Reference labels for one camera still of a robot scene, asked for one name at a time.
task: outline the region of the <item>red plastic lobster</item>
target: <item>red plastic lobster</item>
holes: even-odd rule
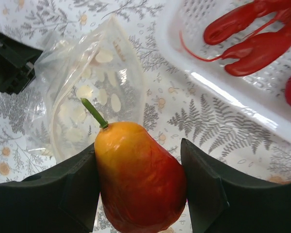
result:
[[[245,30],[256,18],[272,12],[277,15],[259,32],[275,21],[286,23],[291,18],[291,0],[254,0],[251,3],[237,7],[211,23],[204,32],[204,40],[209,45],[217,45],[235,33]]]
[[[272,63],[291,47],[291,0],[255,0],[222,16],[205,31],[205,42],[218,44],[232,34],[244,30],[256,17],[262,17],[274,11],[279,12],[273,20],[254,31],[245,41],[227,49],[221,56],[213,59],[203,59],[192,53],[185,46],[181,33],[180,40],[188,53],[203,61],[211,62],[220,58],[239,59],[235,63],[226,65],[225,70],[233,76],[250,75]],[[263,28],[277,20],[286,25],[274,33],[258,34]]]

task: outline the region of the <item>plastic bag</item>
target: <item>plastic bag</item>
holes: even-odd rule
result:
[[[110,123],[142,123],[144,73],[114,16],[79,41],[52,34],[42,44],[24,123],[29,152],[61,162],[94,142],[99,124],[82,97]]]

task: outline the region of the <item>floral tablecloth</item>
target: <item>floral tablecloth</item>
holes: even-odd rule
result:
[[[186,137],[213,157],[247,174],[291,179],[291,145],[200,89],[170,65],[154,38],[163,0],[0,0],[0,31],[32,47],[50,31],[79,38],[110,14],[129,34],[147,78],[144,127],[178,160]],[[0,183],[20,181],[55,164],[26,152],[23,121],[30,88],[0,93]],[[116,232],[99,208],[95,232]],[[188,208],[170,232],[192,232]]]

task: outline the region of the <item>white plastic container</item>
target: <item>white plastic container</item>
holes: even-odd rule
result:
[[[199,61],[180,44],[179,32],[182,31],[184,42],[192,52],[214,58],[240,43],[274,14],[256,19],[246,30],[216,46],[206,45],[203,33],[217,18],[248,2],[251,1],[179,0],[167,4],[157,21],[156,41],[166,60],[189,74],[197,85],[291,143],[291,107],[284,97],[284,88],[291,76],[291,48],[266,68],[249,76],[234,77],[224,70],[224,65],[235,60]],[[276,22],[262,32],[275,32],[281,27],[282,24]]]

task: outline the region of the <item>lobster claw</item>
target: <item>lobster claw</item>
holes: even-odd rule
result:
[[[248,3],[215,20],[205,29],[205,43],[217,45],[246,29],[258,16],[254,9],[254,3]]]
[[[263,69],[290,47],[291,38],[284,33],[261,33],[230,47],[221,58],[239,59],[226,65],[225,70],[230,75],[241,77]]]
[[[291,21],[291,7],[285,10],[281,10],[278,12],[277,16],[278,20],[284,24],[287,24]]]

